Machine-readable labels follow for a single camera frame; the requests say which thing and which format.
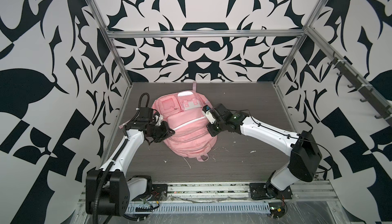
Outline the pink student backpack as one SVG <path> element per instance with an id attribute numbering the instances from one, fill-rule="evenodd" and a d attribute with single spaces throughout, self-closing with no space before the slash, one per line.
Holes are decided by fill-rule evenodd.
<path id="1" fill-rule="evenodd" d="M 215 146 L 217 138 L 207 131 L 208 119 L 202 108 L 211 106 L 209 100 L 196 91 L 196 84 L 191 90 L 167 94 L 156 99 L 153 104 L 138 104 L 139 108 L 155 109 L 163 116 L 175 133 L 162 141 L 175 154 L 199 162 L 208 160 L 208 153 Z"/>

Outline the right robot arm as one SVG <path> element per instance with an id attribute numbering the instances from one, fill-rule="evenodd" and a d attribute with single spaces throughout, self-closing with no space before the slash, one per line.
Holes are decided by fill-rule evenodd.
<path id="1" fill-rule="evenodd" d="M 226 131 L 237 133 L 258 139 L 289 156 L 289 162 L 274 171 L 262 187 L 267 198 L 278 197 L 299 181 L 313 181 L 322 153 L 311 133 L 285 131 L 257 120 L 247 110 L 233 112 L 221 103 L 214 108 L 205 105 L 202 111 L 212 137 Z"/>

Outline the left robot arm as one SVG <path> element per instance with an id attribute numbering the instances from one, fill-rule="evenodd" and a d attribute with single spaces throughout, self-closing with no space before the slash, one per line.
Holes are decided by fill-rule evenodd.
<path id="1" fill-rule="evenodd" d="M 86 176 L 86 213 L 97 222 L 99 215 L 123 216 L 129 202 L 148 189 L 147 177 L 126 180 L 126 172 L 139 147 L 148 139 L 159 143 L 175 131 L 155 109 L 138 109 L 136 118 L 119 126 L 124 136 L 112 156 Z"/>

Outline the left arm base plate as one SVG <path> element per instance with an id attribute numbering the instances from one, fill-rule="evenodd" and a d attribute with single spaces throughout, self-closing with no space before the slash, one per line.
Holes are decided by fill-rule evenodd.
<path id="1" fill-rule="evenodd" d="M 152 186 L 148 186 L 145 193 L 138 195 L 133 199 L 133 201 L 142 201 L 145 200 L 161 200 L 167 197 L 168 185 L 167 184 L 153 184 Z"/>

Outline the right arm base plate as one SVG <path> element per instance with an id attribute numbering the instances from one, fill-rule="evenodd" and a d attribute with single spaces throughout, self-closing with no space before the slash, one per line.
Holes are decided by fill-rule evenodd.
<path id="1" fill-rule="evenodd" d="M 267 183 L 250 183 L 250 198 L 253 200 L 264 199 L 292 199 L 292 190 L 287 187 L 284 191 L 276 189 L 271 184 Z"/>

